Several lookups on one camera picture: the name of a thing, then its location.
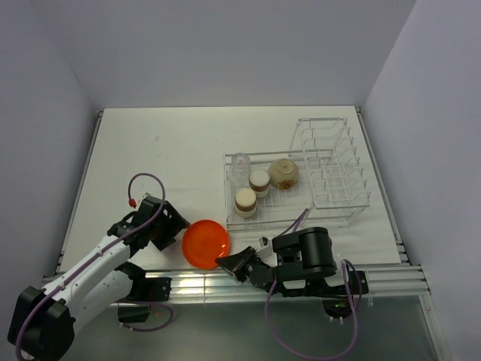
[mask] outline white container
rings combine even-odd
[[[249,187],[256,192],[257,199],[266,197],[269,194],[269,181],[271,176],[264,169],[253,171],[249,176]]]
[[[251,218],[257,212],[256,192],[242,188],[235,193],[235,213],[242,218]]]

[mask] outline small jar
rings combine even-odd
[[[269,181],[271,177],[264,169],[253,171],[249,176],[249,187],[256,192],[257,199],[266,197],[269,194]]]
[[[299,169],[295,162],[282,158],[272,162],[269,167],[271,184],[280,190],[294,188],[299,180]]]
[[[242,188],[235,193],[235,213],[242,218],[251,218],[257,211],[256,192]]]

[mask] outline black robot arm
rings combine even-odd
[[[346,296],[344,286],[331,287],[325,280],[336,274],[337,266],[332,254],[332,241],[328,230],[312,227],[301,231],[281,235],[272,240],[272,249],[276,254],[277,266],[270,267],[262,262],[256,250],[248,247],[240,253],[218,258],[216,263],[228,272],[236,281],[250,283],[266,292],[277,280],[275,293],[284,297]],[[356,274],[362,281],[359,287]],[[303,288],[287,288],[284,282],[305,280]],[[362,271],[349,272],[349,285],[353,294],[368,293],[368,283]]]

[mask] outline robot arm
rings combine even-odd
[[[328,230],[312,227],[272,239],[271,252],[275,253],[277,261],[274,267],[262,262],[262,251],[256,251],[252,247],[218,258],[216,263],[236,281],[244,282],[249,279],[254,287],[266,292],[274,280],[277,280],[275,293],[281,293],[284,297],[345,297],[343,281],[335,280],[339,277],[342,280],[342,276],[331,246]],[[362,271],[352,270],[349,273],[349,285],[352,294],[368,293],[368,283]]]
[[[21,349],[41,361],[57,361],[71,346],[74,336],[93,317],[119,299],[146,301],[153,282],[145,278],[145,271],[127,262],[139,250],[153,242],[163,250],[175,242],[174,236],[189,226],[168,202],[158,212],[162,201],[146,197],[138,211],[131,212],[107,232],[99,245],[70,271],[45,285],[41,290],[28,287],[19,296],[12,318],[8,341],[17,343],[20,328],[32,310],[47,295],[60,289],[38,309],[30,320],[21,340]],[[155,219],[138,232],[133,229]],[[124,236],[102,253],[106,245]],[[74,279],[65,284],[65,280]]]

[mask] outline white wire rack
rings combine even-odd
[[[350,128],[343,118],[300,119],[292,137],[291,150],[248,153],[251,171],[268,170],[279,158],[290,158],[299,169],[299,182],[290,190],[270,188],[269,194],[257,202],[251,218],[234,212],[235,193],[248,187],[248,180],[231,181],[231,159],[226,154],[225,209],[227,228],[231,231],[280,228],[292,223],[305,209],[307,221],[323,220],[325,226],[348,226],[370,204],[371,192],[363,178]],[[302,150],[292,150],[299,137]]]

